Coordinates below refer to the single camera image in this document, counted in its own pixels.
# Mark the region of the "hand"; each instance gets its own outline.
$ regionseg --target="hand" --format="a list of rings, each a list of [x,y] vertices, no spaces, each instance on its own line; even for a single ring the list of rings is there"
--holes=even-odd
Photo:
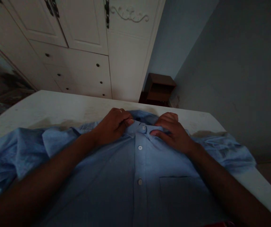
[[[164,113],[158,118],[155,125],[162,126],[169,130],[171,134],[167,135],[160,130],[153,130],[150,132],[150,135],[161,138],[170,147],[184,154],[188,154],[197,148],[196,143],[190,138],[183,126],[178,122],[177,114],[170,112]]]
[[[128,111],[112,108],[90,134],[95,140],[95,145],[101,146],[119,139],[125,129],[133,123],[133,117]]]

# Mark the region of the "finger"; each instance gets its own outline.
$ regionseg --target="finger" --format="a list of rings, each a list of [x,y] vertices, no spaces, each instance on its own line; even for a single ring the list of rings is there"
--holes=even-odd
[[[169,118],[171,118],[171,119],[173,119],[173,120],[178,121],[178,115],[175,114],[175,113],[167,112],[167,113],[164,113],[163,115],[164,115],[164,116],[167,116],[167,117],[169,117]]]
[[[174,124],[172,122],[169,122],[167,120],[164,119],[159,119],[155,126],[162,126],[163,128],[169,130],[172,132],[172,130],[174,129]]]
[[[124,123],[126,124],[127,127],[129,127],[130,125],[132,125],[134,123],[134,120],[128,118],[128,119],[124,120]]]
[[[109,112],[113,112],[113,111],[116,111],[116,110],[118,110],[118,108],[113,107]]]
[[[166,133],[160,131],[160,130],[152,130],[150,132],[150,135],[152,136],[157,136],[159,138],[161,138],[163,141],[165,141],[169,146],[171,146],[173,144],[173,139],[168,136]]]
[[[121,123],[123,120],[125,119],[133,119],[131,113],[129,113],[128,111],[125,111],[124,109],[120,109],[122,112],[118,112],[118,115],[117,115],[117,121],[119,123]]]
[[[119,127],[115,130],[115,133],[117,133],[118,136],[121,137],[128,126],[129,124],[123,121],[122,123],[120,123]]]
[[[159,119],[163,119],[163,120],[169,121],[171,123],[176,122],[176,120],[174,118],[167,117],[165,115],[160,116]]]

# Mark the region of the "wooden nightstand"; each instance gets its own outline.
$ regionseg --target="wooden nightstand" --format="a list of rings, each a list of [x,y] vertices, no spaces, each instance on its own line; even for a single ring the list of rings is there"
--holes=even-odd
[[[149,73],[145,85],[147,99],[168,102],[176,87],[176,83],[170,76]]]

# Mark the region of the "cabinet door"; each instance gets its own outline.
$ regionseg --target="cabinet door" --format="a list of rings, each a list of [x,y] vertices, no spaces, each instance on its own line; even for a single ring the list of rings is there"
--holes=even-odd
[[[67,47],[50,2],[3,0],[3,3],[26,38]]]
[[[107,30],[112,98],[138,102],[164,0],[110,0]]]
[[[70,48],[108,55],[103,0],[55,0]]]

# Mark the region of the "drawer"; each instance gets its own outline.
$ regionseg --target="drawer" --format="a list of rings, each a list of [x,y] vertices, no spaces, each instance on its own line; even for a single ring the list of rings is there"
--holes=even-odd
[[[111,88],[110,76],[107,73],[88,72],[77,68],[66,68],[47,64],[45,64],[45,67],[57,82]]]
[[[112,99],[111,87],[103,86],[103,84],[91,86],[89,84],[73,84],[58,81],[56,83],[62,92],[65,93]]]
[[[46,44],[29,40],[42,62],[49,65],[77,68],[87,72],[109,73],[109,59],[106,55]]]

